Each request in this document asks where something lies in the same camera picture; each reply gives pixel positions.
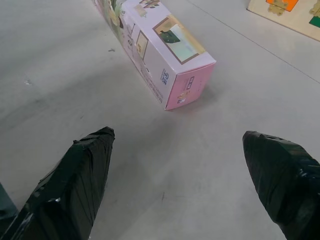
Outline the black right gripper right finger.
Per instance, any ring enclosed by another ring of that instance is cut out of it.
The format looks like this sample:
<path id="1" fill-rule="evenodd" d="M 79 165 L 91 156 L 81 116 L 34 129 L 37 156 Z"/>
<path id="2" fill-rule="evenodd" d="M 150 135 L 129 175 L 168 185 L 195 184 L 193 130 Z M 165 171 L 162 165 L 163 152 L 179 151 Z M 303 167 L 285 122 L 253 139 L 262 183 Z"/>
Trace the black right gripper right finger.
<path id="1" fill-rule="evenodd" d="M 320 163 L 299 144 L 257 131 L 242 137 L 259 200 L 287 240 L 320 240 Z"/>

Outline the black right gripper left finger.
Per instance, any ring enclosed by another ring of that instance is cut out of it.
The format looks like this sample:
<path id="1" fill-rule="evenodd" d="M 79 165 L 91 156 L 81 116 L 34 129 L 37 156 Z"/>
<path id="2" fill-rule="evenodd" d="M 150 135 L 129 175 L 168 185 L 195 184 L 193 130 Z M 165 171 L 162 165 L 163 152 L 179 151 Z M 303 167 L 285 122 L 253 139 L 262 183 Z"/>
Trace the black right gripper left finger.
<path id="1" fill-rule="evenodd" d="M 110 166 L 108 126 L 72 146 L 41 179 L 0 240 L 89 240 Z"/>

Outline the dark green object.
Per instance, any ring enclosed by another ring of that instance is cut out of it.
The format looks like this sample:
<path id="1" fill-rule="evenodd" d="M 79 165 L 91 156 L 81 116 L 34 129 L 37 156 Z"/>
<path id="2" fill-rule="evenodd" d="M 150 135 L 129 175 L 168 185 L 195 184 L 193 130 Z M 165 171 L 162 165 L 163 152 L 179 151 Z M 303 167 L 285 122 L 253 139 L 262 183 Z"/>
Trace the dark green object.
<path id="1" fill-rule="evenodd" d="M 18 214 L 18 209 L 0 183 L 0 235 L 6 231 Z"/>

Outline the wooden latch board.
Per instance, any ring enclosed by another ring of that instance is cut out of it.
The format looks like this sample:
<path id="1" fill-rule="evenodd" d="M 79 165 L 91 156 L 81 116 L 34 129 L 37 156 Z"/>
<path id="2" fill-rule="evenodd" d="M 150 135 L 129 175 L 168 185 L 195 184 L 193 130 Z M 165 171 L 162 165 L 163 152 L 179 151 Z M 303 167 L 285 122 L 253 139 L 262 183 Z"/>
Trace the wooden latch board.
<path id="1" fill-rule="evenodd" d="M 320 0 L 250 0 L 246 9 L 320 42 Z"/>

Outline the pink printed cardboard box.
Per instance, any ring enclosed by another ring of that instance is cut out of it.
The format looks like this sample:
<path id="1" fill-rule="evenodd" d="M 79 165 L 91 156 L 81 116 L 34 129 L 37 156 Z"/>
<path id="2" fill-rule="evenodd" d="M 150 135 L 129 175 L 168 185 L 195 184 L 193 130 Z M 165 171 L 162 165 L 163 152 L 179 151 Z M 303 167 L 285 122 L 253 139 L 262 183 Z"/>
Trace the pink printed cardboard box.
<path id="1" fill-rule="evenodd" d="M 159 103 L 196 101 L 216 60 L 160 0 L 92 0 Z"/>

